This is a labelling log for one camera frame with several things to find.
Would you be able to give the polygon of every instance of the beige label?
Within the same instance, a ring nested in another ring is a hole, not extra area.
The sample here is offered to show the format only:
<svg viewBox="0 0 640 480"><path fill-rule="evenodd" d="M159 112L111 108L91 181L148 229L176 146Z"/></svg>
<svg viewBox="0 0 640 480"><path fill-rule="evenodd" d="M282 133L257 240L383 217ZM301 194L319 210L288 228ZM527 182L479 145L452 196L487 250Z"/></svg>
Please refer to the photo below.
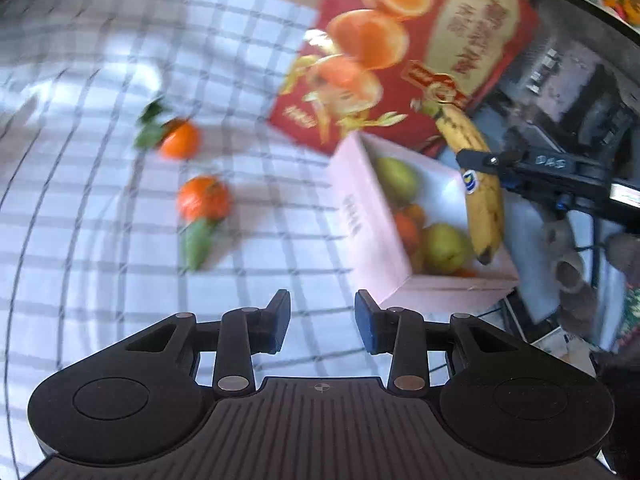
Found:
<svg viewBox="0 0 640 480"><path fill-rule="evenodd" d="M519 20L518 0L447 0L431 32L424 63L434 73L451 75L469 96L502 57Z"/></svg>

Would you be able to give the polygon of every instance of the checkered tablecloth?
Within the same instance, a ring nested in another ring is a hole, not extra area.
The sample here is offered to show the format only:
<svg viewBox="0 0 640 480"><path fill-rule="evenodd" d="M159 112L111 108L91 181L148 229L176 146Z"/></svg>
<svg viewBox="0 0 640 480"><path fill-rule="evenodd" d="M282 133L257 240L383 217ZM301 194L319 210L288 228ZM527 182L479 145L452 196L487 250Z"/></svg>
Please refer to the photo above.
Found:
<svg viewBox="0 0 640 480"><path fill-rule="evenodd" d="M386 378L353 319L327 158L265 123L314 10L283 0L9 0L0 16L0 479L42 459L26 407L47 376L178 311L216 320L290 290L266 375ZM206 138L185 163L132 149L158 92ZM236 208L186 273L180 184L220 173ZM487 319L499 324L499 319ZM213 355L197 380L210 384ZM432 383L447 378L430 356Z"/></svg>

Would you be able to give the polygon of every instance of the banana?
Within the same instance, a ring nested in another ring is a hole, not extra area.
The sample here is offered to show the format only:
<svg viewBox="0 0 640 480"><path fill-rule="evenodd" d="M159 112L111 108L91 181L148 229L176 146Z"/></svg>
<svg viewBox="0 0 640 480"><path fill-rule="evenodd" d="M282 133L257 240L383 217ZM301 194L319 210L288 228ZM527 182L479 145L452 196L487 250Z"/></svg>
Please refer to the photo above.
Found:
<svg viewBox="0 0 640 480"><path fill-rule="evenodd" d="M459 108L436 101L414 100L412 109L432 117L449 147L488 152L482 135ZM495 175L461 170L466 194L466 220L478 261L488 265L504 238L504 203L500 180Z"/></svg>

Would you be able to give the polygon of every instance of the silver screw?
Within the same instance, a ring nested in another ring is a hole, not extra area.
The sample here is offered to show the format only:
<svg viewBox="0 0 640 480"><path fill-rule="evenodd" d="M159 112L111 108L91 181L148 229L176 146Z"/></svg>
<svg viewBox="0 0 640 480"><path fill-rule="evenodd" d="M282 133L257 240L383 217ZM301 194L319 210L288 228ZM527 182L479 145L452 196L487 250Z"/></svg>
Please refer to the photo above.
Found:
<svg viewBox="0 0 640 480"><path fill-rule="evenodd" d="M399 390L415 392L416 390L423 389L426 383L422 377L418 377L417 375L401 375L400 377L396 377L394 384Z"/></svg>
<svg viewBox="0 0 640 480"><path fill-rule="evenodd" d="M239 392L249 385L249 381L240 375L228 375L218 381L218 387L226 392Z"/></svg>

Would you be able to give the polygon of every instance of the green pear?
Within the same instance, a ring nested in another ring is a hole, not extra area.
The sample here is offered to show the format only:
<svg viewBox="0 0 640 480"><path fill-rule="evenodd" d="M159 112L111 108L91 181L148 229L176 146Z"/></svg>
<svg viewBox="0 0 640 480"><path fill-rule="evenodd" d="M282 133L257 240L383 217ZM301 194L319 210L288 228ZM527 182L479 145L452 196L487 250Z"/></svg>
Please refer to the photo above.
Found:
<svg viewBox="0 0 640 480"><path fill-rule="evenodd" d="M386 199L392 206L409 205L418 195L420 177L413 168L392 156L383 156L375 161L378 181Z"/></svg>
<svg viewBox="0 0 640 480"><path fill-rule="evenodd" d="M440 222L422 230L422 254L426 272L448 275L473 257L473 247L466 233Z"/></svg>

